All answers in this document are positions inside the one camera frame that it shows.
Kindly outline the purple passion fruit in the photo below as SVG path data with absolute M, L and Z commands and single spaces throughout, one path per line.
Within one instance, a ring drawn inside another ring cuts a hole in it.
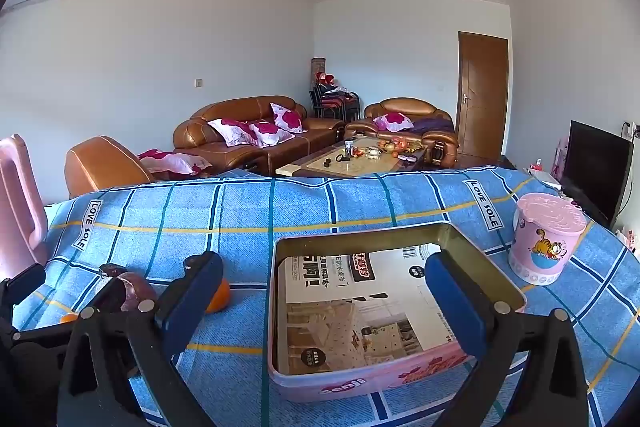
M 151 284 L 141 275 L 126 271 L 117 275 L 125 286 L 125 301 L 120 306 L 122 312 L 137 309 L 144 300 L 155 301 L 157 293 Z

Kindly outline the orange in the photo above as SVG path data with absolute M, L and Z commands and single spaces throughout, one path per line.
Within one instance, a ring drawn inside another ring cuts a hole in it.
M 78 319 L 77 314 L 69 313 L 69 314 L 65 314 L 64 317 L 60 318 L 60 323 L 61 324 L 72 323 L 72 322 L 75 322 L 77 319 Z
M 216 293 L 206 308 L 206 314 L 217 313 L 229 306 L 231 300 L 231 287 L 226 279 L 222 279 Z

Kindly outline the dark red date left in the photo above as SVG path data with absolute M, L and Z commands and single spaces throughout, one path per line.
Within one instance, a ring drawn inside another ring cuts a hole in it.
M 127 272 L 127 269 L 121 265 L 115 265 L 115 263 L 104 263 L 99 266 L 100 274 L 102 277 L 119 277 Z

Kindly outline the pink plastic pitcher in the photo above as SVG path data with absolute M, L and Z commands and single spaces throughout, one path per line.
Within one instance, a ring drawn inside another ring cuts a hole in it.
M 5 280 L 34 263 L 47 263 L 48 218 L 21 135 L 2 139 L 0 154 L 0 273 Z

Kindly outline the pink cartoon lidded cup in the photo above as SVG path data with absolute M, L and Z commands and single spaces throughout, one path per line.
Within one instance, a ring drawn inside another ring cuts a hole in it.
M 587 228 L 582 210 L 546 193 L 528 193 L 514 213 L 514 242 L 508 261 L 523 281 L 537 286 L 554 283 L 573 256 Z

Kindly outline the blue plaid table cloth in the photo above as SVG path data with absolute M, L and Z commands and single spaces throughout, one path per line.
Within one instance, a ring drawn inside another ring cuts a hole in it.
M 280 396 L 262 355 L 272 247 L 286 236 L 446 221 L 505 265 L 516 204 L 539 190 L 525 173 L 478 167 L 343 180 L 226 174 L 87 194 L 48 209 L 46 280 L 15 309 L 14 324 L 36 329 L 79 311 L 98 289 L 102 263 L 125 265 L 164 289 L 180 277 L 184 258 L 216 251 L 231 305 L 201 321 L 178 361 L 216 424 L 429 426 L 470 363 L 347 400 L 300 404 Z

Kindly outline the pink tin box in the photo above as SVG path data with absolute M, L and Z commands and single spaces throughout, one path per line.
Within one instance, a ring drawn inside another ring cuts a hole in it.
M 515 311 L 524 310 L 524 294 L 471 239 L 450 223 L 279 239 L 273 248 L 271 265 L 267 367 L 273 384 L 285 399 L 311 402 L 367 395 L 420 381 L 466 360 L 468 356 L 454 336 L 454 342 L 447 346 L 361 369 L 304 375 L 285 375 L 277 370 L 277 277 L 282 261 L 289 257 L 373 253 L 423 244 L 439 246 L 438 253 L 448 251 L 491 300 L 502 300 Z

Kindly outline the white tv stand shelf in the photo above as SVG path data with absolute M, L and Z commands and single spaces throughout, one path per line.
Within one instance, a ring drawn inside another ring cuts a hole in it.
M 551 176 L 550 173 L 545 172 L 544 170 L 539 170 L 535 168 L 528 168 L 526 172 L 529 174 L 529 176 L 532 176 L 538 182 L 540 182 L 541 184 L 544 184 L 544 186 L 553 188 L 553 190 L 555 191 L 562 190 L 561 182 L 555 179 L 554 176 Z

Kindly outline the black television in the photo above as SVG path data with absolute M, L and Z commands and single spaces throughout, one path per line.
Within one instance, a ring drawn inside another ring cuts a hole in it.
M 561 187 L 602 227 L 615 225 L 634 155 L 631 141 L 572 120 Z

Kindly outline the brown leather three-seat sofa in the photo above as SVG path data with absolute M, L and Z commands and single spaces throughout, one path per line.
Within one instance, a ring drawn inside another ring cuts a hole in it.
M 218 172 L 232 168 L 272 176 L 276 170 L 342 139 L 345 124 L 314 118 L 283 95 L 209 104 L 175 129 L 178 153 L 200 156 Z

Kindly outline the fruit pile on coffee table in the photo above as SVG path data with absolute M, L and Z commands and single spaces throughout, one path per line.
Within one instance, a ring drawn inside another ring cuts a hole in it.
M 389 153 L 393 157 L 399 157 L 400 155 L 410 156 L 421 150 L 421 144 L 393 136 L 390 140 L 378 140 L 378 149 L 382 153 Z

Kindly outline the wooden coffee table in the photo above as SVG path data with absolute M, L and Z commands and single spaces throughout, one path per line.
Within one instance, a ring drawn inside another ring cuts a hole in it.
M 346 179 L 365 174 L 421 170 L 428 154 L 421 150 L 410 156 L 393 157 L 378 149 L 378 140 L 370 136 L 356 136 L 299 158 L 276 170 L 278 176 L 327 176 Z

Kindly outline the brown wooden door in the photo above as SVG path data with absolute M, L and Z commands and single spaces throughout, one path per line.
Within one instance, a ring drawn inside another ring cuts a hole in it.
M 458 33 L 457 132 L 461 153 L 487 160 L 501 156 L 509 94 L 509 41 Z

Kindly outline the white pink flower cushion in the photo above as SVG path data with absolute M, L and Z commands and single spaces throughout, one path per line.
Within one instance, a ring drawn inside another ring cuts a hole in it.
M 270 104 L 273 124 L 279 129 L 290 132 L 292 134 L 301 134 L 305 131 L 303 119 L 295 109 L 288 109 L 280 104 Z

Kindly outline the stacked dark chairs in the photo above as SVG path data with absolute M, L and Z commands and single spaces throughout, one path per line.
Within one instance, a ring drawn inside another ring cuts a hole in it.
M 314 116 L 317 118 L 351 122 L 360 117 L 360 98 L 355 93 L 326 91 L 320 84 L 317 84 L 309 94 L 314 108 Z

